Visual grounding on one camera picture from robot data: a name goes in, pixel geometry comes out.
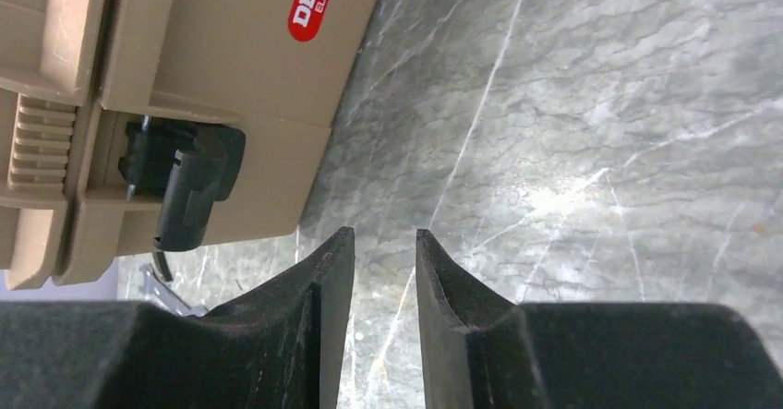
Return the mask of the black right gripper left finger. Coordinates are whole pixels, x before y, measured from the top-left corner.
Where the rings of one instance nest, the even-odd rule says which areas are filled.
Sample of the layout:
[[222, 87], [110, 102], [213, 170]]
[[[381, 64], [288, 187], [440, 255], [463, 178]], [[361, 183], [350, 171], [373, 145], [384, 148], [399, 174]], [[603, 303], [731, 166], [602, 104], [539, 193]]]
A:
[[354, 284], [343, 227], [207, 314], [148, 302], [5, 302], [5, 408], [332, 408]]

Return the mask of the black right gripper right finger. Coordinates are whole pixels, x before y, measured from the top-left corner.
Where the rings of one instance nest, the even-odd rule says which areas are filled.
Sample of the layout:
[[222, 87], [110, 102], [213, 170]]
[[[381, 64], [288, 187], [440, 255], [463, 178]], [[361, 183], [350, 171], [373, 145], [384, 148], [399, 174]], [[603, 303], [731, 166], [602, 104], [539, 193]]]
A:
[[757, 332], [717, 304], [515, 304], [416, 234], [429, 408], [778, 408]]

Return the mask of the tan plastic toolbox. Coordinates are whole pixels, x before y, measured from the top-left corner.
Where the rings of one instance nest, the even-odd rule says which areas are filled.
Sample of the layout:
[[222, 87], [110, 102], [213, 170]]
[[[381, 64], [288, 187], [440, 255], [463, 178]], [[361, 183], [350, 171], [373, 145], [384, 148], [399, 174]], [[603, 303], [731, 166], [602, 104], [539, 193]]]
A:
[[288, 235], [376, 0], [1, 0], [10, 290]]

